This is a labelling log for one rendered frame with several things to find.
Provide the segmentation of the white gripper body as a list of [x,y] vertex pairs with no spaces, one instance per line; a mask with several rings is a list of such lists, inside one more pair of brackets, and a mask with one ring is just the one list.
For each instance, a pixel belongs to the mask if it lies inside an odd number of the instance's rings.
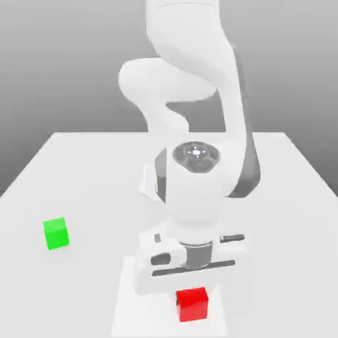
[[138,257],[133,262],[133,286],[138,295],[175,292],[199,287],[211,287],[220,283],[238,259],[215,261],[204,268],[189,270],[184,267],[168,268],[142,262]]

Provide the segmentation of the small green cube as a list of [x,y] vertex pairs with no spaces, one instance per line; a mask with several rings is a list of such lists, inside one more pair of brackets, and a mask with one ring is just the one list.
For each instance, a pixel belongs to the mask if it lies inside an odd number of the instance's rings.
[[48,250],[69,245],[69,234],[63,217],[44,221],[43,226]]

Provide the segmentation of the small red cube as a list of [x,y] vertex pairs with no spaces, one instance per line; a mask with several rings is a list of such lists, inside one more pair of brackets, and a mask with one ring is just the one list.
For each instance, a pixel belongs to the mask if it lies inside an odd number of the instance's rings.
[[205,287],[176,292],[176,308],[180,322],[206,319],[208,306],[209,297]]

